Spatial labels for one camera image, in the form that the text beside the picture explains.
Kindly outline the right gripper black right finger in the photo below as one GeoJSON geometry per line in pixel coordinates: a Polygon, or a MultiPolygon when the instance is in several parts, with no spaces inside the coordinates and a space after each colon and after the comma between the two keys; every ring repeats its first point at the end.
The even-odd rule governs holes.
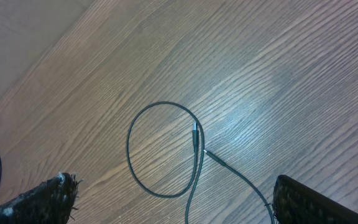
{"type": "Polygon", "coordinates": [[[287,175],[277,177],[272,207],[282,224],[358,224],[358,213],[287,175]]]}

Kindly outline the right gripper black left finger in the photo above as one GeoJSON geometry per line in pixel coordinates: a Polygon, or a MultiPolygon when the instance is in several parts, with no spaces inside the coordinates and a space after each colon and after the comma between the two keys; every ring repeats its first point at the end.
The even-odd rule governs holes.
{"type": "Polygon", "coordinates": [[[0,205],[0,224],[68,223],[78,194],[76,175],[59,173],[0,205]]]}

